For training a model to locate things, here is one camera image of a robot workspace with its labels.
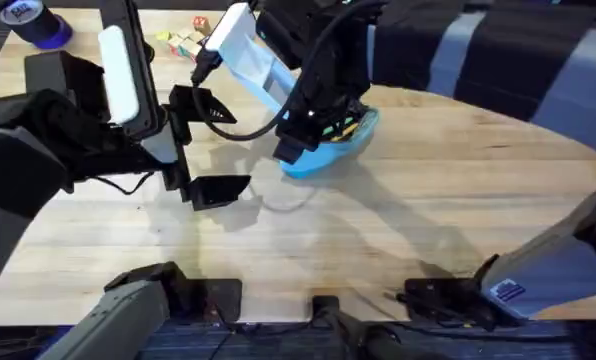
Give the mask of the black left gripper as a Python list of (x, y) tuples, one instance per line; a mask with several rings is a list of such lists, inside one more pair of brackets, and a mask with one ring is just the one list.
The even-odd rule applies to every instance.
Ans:
[(195, 211), (238, 200), (250, 175), (199, 176), (193, 181), (184, 157), (191, 141), (186, 122), (236, 124), (229, 109), (207, 88), (175, 85), (169, 106), (158, 102), (150, 62), (153, 52), (128, 50), (119, 56), (130, 87), (114, 90), (114, 69), (67, 51), (24, 59), (26, 93), (0, 97), (0, 128), (25, 126), (48, 142), (66, 165), (71, 183), (107, 175), (163, 175)]

